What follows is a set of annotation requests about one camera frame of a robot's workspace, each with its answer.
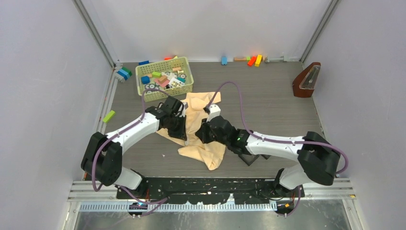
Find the cream yellow garment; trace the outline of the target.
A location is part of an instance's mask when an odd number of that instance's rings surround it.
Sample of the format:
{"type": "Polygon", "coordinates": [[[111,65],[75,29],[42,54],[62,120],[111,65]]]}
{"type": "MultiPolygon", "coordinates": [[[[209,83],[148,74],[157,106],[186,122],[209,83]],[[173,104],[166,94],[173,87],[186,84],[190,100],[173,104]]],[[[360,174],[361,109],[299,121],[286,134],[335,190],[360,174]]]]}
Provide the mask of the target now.
{"type": "Polygon", "coordinates": [[[183,103],[187,104],[186,135],[188,144],[185,144],[185,141],[183,140],[171,138],[168,135],[168,130],[164,128],[157,131],[157,134],[181,145],[181,147],[178,149],[178,153],[181,156],[201,161],[209,170],[212,171],[220,166],[224,158],[226,147],[218,142],[204,144],[195,135],[196,131],[198,131],[198,129],[201,127],[202,120],[208,117],[208,114],[203,110],[203,108],[211,99],[214,99],[213,104],[221,102],[221,93],[189,92],[186,94],[186,98],[182,100],[183,103]]]}

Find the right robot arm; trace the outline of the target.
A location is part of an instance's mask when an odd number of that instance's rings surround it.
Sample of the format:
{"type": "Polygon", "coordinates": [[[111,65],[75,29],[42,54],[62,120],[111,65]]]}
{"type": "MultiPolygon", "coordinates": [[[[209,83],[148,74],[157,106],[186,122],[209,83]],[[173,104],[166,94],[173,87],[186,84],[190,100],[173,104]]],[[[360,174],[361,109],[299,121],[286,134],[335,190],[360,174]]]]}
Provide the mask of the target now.
{"type": "Polygon", "coordinates": [[[290,168],[280,169],[274,179],[273,190],[282,197],[306,183],[332,185],[341,157],[316,132],[298,137],[264,135],[235,128],[222,116],[203,119],[195,134],[202,143],[221,143],[237,155],[268,155],[296,162],[290,168]]]}

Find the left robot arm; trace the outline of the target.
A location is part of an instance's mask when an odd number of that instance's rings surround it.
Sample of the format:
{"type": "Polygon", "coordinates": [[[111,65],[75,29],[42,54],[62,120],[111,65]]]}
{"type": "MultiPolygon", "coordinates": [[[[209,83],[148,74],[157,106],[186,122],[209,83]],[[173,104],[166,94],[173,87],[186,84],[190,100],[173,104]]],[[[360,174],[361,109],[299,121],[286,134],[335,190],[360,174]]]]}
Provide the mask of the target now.
{"type": "Polygon", "coordinates": [[[102,134],[94,133],[81,162],[81,169],[104,186],[123,186],[135,198],[147,192],[143,177],[123,166],[123,154],[134,144],[161,129],[169,136],[182,141],[186,135],[186,103],[169,96],[158,106],[151,106],[122,128],[102,134]]]}

